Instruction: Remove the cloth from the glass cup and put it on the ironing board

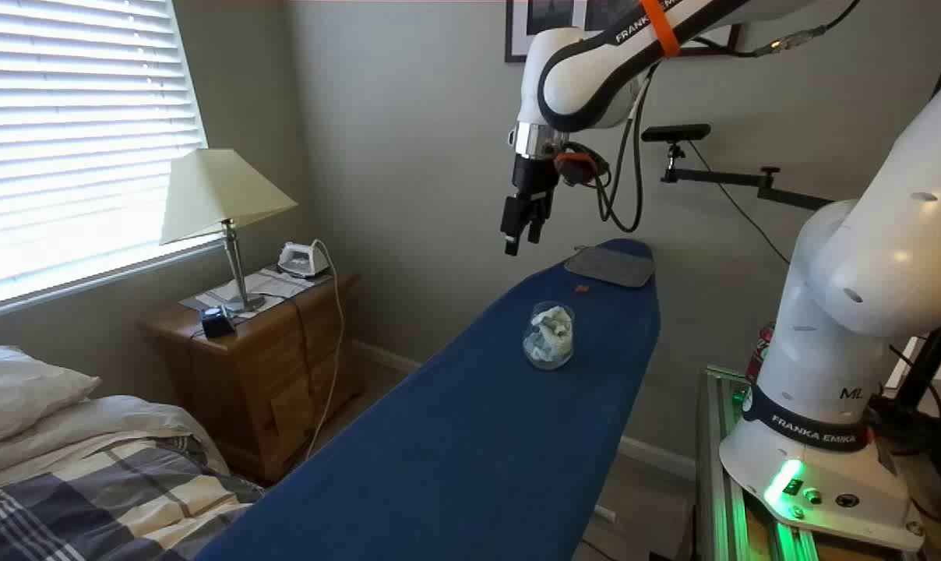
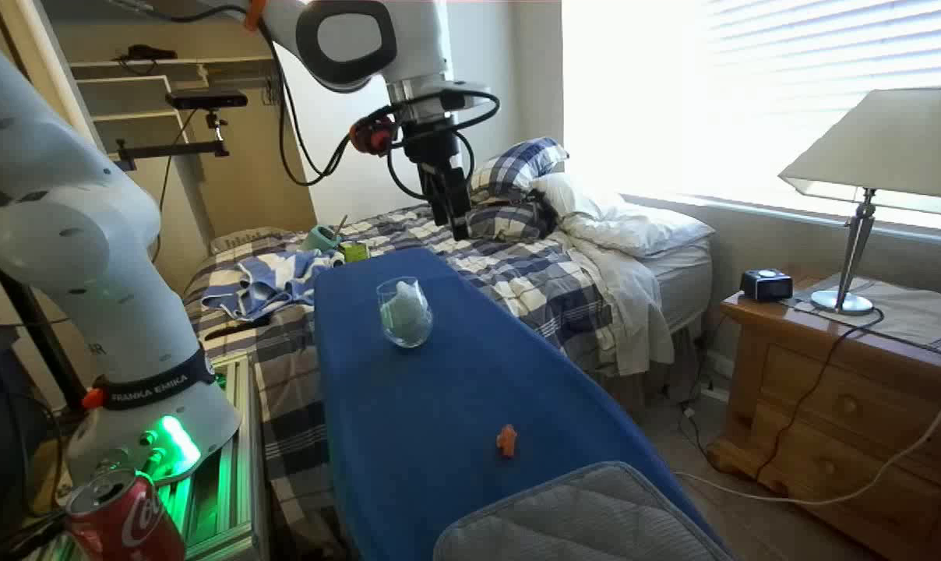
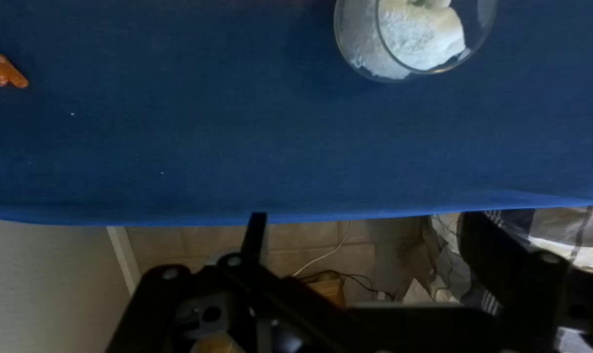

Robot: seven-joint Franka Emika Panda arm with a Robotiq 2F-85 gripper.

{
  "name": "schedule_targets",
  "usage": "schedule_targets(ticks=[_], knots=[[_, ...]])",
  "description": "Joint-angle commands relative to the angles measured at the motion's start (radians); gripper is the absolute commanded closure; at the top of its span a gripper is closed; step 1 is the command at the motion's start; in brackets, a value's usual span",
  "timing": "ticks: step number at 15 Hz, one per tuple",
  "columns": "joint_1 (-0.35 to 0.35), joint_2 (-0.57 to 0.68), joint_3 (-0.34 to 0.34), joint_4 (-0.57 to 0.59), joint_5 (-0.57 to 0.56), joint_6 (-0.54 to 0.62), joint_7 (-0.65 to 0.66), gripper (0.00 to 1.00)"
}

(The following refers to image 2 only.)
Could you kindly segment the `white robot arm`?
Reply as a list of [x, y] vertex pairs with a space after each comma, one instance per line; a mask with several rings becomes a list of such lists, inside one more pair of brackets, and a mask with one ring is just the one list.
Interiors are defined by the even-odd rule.
[[[441, 0], [241, 0], [318, 86], [384, 78], [433, 218], [468, 231], [456, 80]], [[77, 139], [0, 53], [0, 271], [48, 292], [77, 329], [104, 378], [70, 439], [76, 480], [117, 462], [178, 480], [237, 434], [182, 298], [151, 260], [159, 207], [104, 150]]]

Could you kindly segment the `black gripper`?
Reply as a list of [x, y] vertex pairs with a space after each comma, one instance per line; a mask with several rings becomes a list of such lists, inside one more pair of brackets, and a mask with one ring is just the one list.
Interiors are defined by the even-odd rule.
[[453, 226], [456, 239], [470, 239], [470, 197], [458, 161], [458, 132], [450, 123], [405, 124], [405, 155], [419, 167], [420, 193], [433, 218]]

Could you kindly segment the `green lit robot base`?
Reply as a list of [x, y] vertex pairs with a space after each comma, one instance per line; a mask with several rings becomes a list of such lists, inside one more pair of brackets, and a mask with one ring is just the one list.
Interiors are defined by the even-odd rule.
[[237, 434], [187, 477], [159, 491], [187, 561], [253, 561], [264, 552], [260, 486], [260, 426], [253, 364], [246, 356], [217, 359], [214, 374], [237, 416]]

